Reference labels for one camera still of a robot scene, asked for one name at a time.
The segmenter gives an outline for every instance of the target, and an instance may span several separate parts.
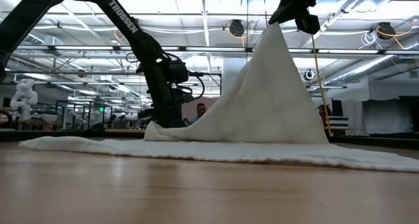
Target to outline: white towel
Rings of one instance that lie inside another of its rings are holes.
[[[152,122],[145,140],[327,143],[277,24],[265,29],[232,88],[200,120],[188,128],[169,129]]]

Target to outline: wooden table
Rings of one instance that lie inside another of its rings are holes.
[[[4,145],[2,224],[419,220],[418,174],[139,159]],[[404,153],[419,157],[418,152]]]

